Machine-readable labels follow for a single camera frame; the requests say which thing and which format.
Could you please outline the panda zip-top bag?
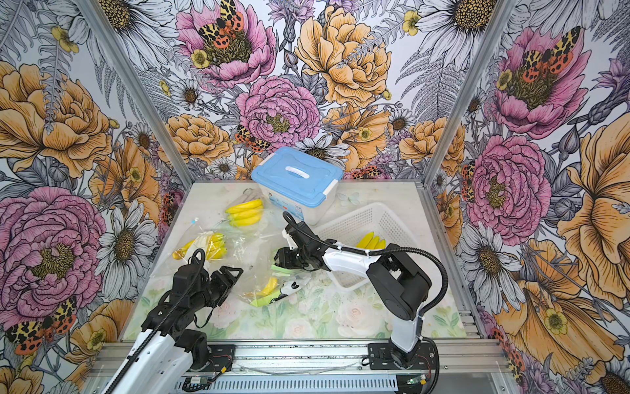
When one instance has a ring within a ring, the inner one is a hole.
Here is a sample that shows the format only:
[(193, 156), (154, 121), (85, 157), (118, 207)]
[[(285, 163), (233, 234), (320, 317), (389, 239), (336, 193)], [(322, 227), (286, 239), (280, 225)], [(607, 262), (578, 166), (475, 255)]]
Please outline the panda zip-top bag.
[(265, 274), (248, 274), (239, 297), (253, 307), (276, 303), (302, 291), (313, 279), (307, 270), (290, 270), (273, 265)]

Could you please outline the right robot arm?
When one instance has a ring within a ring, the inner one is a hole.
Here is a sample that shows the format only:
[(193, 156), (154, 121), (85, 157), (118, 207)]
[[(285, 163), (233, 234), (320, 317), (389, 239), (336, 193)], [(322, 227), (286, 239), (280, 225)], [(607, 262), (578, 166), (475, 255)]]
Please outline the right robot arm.
[[(421, 344), (429, 342), (422, 335), (424, 315), (446, 296), (449, 286), (444, 264), (433, 254), (414, 247), (390, 244), (384, 249), (367, 250), (323, 240), (304, 222), (283, 213), (286, 221), (283, 237), (288, 246), (274, 256), (274, 265), (292, 271), (343, 272), (363, 277), (372, 284), (382, 304), (394, 315), (389, 340), (390, 360), (401, 369), (411, 367), (419, 356)], [(412, 256), (417, 254), (433, 263), (440, 274), (440, 290), (429, 297), (433, 282)]]

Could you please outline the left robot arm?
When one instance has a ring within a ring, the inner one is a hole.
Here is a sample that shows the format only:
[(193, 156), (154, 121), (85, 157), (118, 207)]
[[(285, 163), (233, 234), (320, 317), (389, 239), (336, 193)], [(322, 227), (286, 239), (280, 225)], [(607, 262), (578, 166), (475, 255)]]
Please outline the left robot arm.
[(225, 302), (244, 270), (221, 266), (209, 273), (205, 262), (206, 253), (197, 249), (175, 272), (172, 289), (147, 314), (105, 393), (169, 393), (190, 369), (208, 364), (207, 335), (189, 326), (197, 312)]

